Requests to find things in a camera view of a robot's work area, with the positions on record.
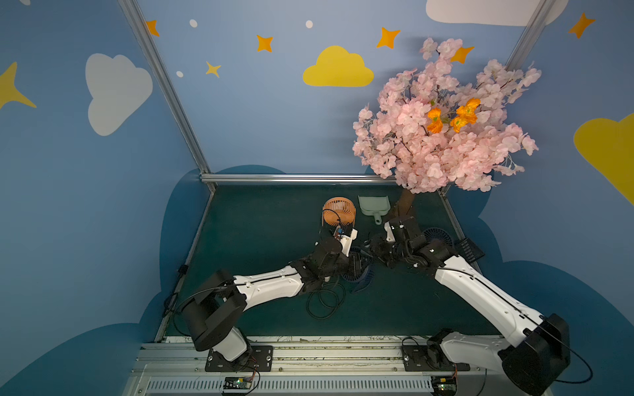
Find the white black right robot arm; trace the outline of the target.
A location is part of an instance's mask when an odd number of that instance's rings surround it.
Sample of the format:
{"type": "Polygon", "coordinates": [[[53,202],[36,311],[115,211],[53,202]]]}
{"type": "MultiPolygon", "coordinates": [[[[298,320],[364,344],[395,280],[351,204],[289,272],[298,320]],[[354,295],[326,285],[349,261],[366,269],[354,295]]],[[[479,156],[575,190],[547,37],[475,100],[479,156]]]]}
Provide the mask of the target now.
{"type": "Polygon", "coordinates": [[[430,366],[457,364],[502,372],[521,391],[542,395],[571,363],[570,329],[521,303],[477,272],[453,247],[428,240],[416,218],[394,218],[383,234],[368,241],[371,254],[386,265],[408,263],[427,272],[486,318],[500,339],[467,336],[444,329],[427,341],[430,366]]]}

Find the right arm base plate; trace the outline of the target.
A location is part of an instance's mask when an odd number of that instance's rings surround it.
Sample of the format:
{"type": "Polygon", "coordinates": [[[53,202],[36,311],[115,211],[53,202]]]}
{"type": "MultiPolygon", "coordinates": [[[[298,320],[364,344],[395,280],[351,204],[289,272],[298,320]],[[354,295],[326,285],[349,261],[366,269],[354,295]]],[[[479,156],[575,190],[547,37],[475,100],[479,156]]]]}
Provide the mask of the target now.
{"type": "Polygon", "coordinates": [[[406,371],[458,371],[467,372],[471,367],[467,363],[450,362],[440,350],[424,345],[404,345],[401,347],[406,371]]]}

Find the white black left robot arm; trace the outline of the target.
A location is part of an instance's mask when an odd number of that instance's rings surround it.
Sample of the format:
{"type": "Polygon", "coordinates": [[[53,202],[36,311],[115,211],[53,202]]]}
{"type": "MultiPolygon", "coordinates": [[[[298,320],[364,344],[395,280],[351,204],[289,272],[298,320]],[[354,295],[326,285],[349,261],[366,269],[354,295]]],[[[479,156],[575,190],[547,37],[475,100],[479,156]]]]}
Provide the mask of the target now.
{"type": "Polygon", "coordinates": [[[219,270],[178,305],[189,337],[197,351],[212,350],[226,361],[239,361],[249,343],[236,328],[247,310],[282,298],[317,291],[331,277],[350,267],[349,254],[358,231],[336,233],[315,244],[307,257],[290,262],[274,272],[234,276],[219,270]]]}

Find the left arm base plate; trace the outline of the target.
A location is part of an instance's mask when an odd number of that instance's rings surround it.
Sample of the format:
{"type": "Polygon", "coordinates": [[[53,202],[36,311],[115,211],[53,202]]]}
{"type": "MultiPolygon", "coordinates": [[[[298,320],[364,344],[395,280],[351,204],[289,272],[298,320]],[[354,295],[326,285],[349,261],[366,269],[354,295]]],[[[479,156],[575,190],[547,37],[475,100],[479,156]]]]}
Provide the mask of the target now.
{"type": "Polygon", "coordinates": [[[218,351],[211,350],[206,359],[205,371],[212,373],[246,372],[260,373],[272,369],[274,347],[271,345],[248,346],[247,350],[233,361],[227,360],[218,351]]]}

